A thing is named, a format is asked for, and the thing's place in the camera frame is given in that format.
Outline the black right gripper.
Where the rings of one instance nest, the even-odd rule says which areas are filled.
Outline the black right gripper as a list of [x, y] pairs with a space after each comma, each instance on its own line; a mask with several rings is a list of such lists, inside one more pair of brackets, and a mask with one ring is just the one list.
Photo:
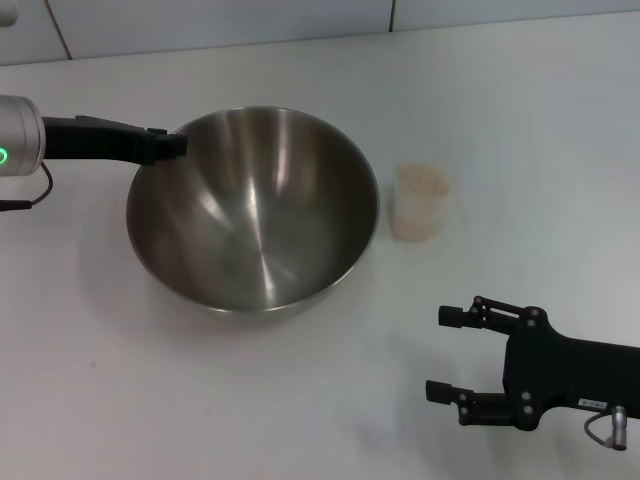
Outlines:
[[458, 410], [462, 426], [534, 430], [553, 408], [608, 412], [622, 407], [639, 417], [639, 349], [558, 333], [541, 308], [521, 308], [475, 296], [469, 309], [442, 305], [440, 326], [509, 335], [503, 393], [479, 393], [427, 380], [426, 399]]

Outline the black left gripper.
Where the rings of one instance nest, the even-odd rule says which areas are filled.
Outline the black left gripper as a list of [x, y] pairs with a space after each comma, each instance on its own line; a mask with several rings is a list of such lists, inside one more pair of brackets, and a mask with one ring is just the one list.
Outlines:
[[101, 118], [43, 118], [45, 159], [117, 160], [152, 165], [185, 156], [188, 137]]

